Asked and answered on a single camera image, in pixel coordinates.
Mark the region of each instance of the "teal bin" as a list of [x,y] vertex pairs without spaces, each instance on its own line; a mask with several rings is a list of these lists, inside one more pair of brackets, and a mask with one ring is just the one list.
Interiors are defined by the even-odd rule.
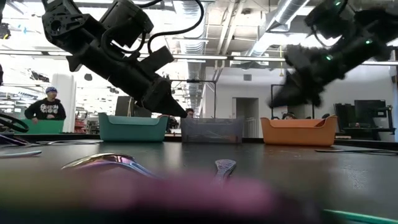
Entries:
[[139,118],[98,113],[98,119],[99,136],[103,141],[161,142],[164,140],[168,117]]
[[334,215],[337,215],[342,220],[346,221],[347,224],[398,224],[398,220],[392,220],[388,218],[374,217],[370,215],[362,215],[351,212],[342,212],[334,210],[326,210]]
[[32,120],[29,119],[22,121],[28,125],[29,131],[26,133],[15,131],[18,134],[60,134],[63,129],[63,121],[38,120],[37,124],[33,124]]

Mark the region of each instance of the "beanie hat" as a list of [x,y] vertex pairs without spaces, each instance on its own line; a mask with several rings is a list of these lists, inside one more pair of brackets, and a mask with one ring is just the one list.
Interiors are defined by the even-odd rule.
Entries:
[[47,93],[49,93],[49,92],[51,92],[51,91],[58,92],[57,89],[56,89],[55,87],[48,87],[48,88],[45,90],[45,93],[47,94]]

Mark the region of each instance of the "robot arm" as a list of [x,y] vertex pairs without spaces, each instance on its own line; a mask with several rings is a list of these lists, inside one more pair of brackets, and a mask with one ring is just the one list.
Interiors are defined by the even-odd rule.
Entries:
[[339,41],[330,48],[288,46],[286,63],[295,72],[287,75],[285,85],[269,102],[270,107],[312,103],[321,105],[324,86],[370,58],[389,60],[386,44],[398,37],[398,8],[372,8],[355,12],[347,0],[325,0],[315,7],[304,22],[313,34]]
[[5,0],[0,1],[0,23],[2,21],[2,11],[4,10],[5,7],[6,7],[6,1]]
[[[155,0],[145,6],[158,2]],[[54,0],[50,3],[43,0],[43,4],[45,36],[53,45],[72,54],[67,56],[71,72],[84,65],[132,96],[145,109],[182,118],[187,116],[172,97],[170,81],[156,74],[158,69],[174,61],[168,48],[162,47],[152,52],[149,47],[150,55],[142,61],[137,60],[146,34],[154,28],[141,9],[144,6],[140,7],[129,0],[115,0],[97,21],[89,14],[82,14],[72,0]],[[131,47],[140,35],[142,42],[134,51],[123,50],[111,43],[113,40],[121,46]]]

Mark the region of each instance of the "cable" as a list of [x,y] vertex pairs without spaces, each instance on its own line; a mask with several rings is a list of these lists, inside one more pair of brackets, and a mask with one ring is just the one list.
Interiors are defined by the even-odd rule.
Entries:
[[213,84],[213,86],[214,86],[214,100],[215,100],[215,103],[214,103],[214,111],[215,112],[217,112],[217,91],[216,91],[216,83],[212,83]]
[[127,109],[127,116],[128,116],[128,117],[131,116],[131,100],[132,100],[132,97],[130,97],[130,100],[129,100],[129,108]]
[[[123,23],[123,24],[121,24],[121,25],[119,25],[119,26],[114,26],[114,27],[112,27],[112,28],[109,28],[108,30],[106,30],[106,31],[102,34],[102,37],[101,37],[101,46],[102,46],[102,48],[103,48],[103,50],[104,50],[104,53],[105,53],[108,57],[112,58],[113,60],[117,60],[117,61],[119,61],[119,62],[125,62],[125,61],[132,60],[132,58],[130,58],[130,57],[120,57],[120,55],[118,55],[116,52],[114,52],[113,49],[110,48],[111,41],[112,41],[112,39],[111,39],[112,34],[113,34],[115,31],[119,30],[119,29],[125,29],[125,28],[129,27],[129,25],[131,24],[131,22],[132,22],[132,21],[129,19],[127,22],[125,22],[125,23]],[[125,53],[125,54],[139,53],[139,51],[144,47],[146,33],[142,33],[141,36],[142,36],[142,37],[141,37],[141,43],[139,44],[139,46],[138,46],[138,48],[137,48],[136,50],[125,50],[125,49],[122,49],[122,48],[120,48],[120,47],[118,47],[118,46],[117,46],[117,48],[118,48],[122,53]]]
[[152,53],[152,50],[150,48],[150,44],[152,43],[152,41],[156,38],[156,37],[160,37],[160,36],[165,36],[165,35],[177,35],[177,34],[184,34],[186,32],[190,32],[191,30],[193,30],[194,28],[196,28],[197,26],[199,26],[199,24],[201,23],[201,21],[203,20],[203,17],[205,16],[205,8],[203,7],[203,5],[201,4],[201,2],[199,0],[194,0],[196,3],[198,3],[199,8],[200,8],[200,17],[198,22],[196,22],[193,26],[186,28],[186,29],[182,29],[182,30],[176,30],[176,31],[167,31],[167,32],[159,32],[157,34],[154,34],[152,37],[149,38],[148,40],[148,53]]
[[[340,6],[340,8],[339,8],[339,10],[338,10],[336,16],[339,16],[339,15],[343,12],[343,10],[346,8],[347,4],[348,4],[348,0],[344,0],[343,3],[341,4],[341,6]],[[311,26],[311,33],[314,35],[315,39],[316,39],[323,47],[331,47],[331,46],[332,46],[332,45],[331,45],[331,46],[327,46],[325,43],[323,43],[322,40],[319,39],[319,36],[318,36],[318,34],[317,34],[317,30],[316,30],[316,28],[315,28],[314,25]]]
[[12,116],[8,116],[8,115],[1,114],[1,113],[0,113],[0,118],[6,118],[11,121],[11,122],[8,122],[6,120],[0,119],[0,124],[4,125],[5,127],[11,128],[15,131],[22,132],[22,133],[26,133],[29,131],[28,125],[26,125],[25,122],[23,122],[17,118],[13,118]]
[[154,5],[156,5],[157,3],[161,2],[161,1],[163,1],[163,0],[154,0],[154,1],[151,1],[151,2],[148,2],[148,3],[145,3],[145,4],[137,4],[137,6],[142,9],[142,8],[154,6]]

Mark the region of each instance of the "black table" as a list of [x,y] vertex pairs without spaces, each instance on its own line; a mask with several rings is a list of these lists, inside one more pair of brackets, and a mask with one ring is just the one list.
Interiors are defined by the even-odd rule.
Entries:
[[[355,147],[334,146],[336,149]],[[106,143],[43,146],[39,157],[2,159],[0,169],[61,168],[75,159],[103,152],[129,154],[154,172],[215,171],[217,159],[234,159],[233,176],[266,180],[297,195],[322,195],[330,208],[398,219],[398,158],[368,154],[315,152],[313,147],[263,144]]]
[[379,133],[394,134],[395,128],[343,128],[343,131],[353,139],[367,139],[371,137],[370,140],[380,141]]

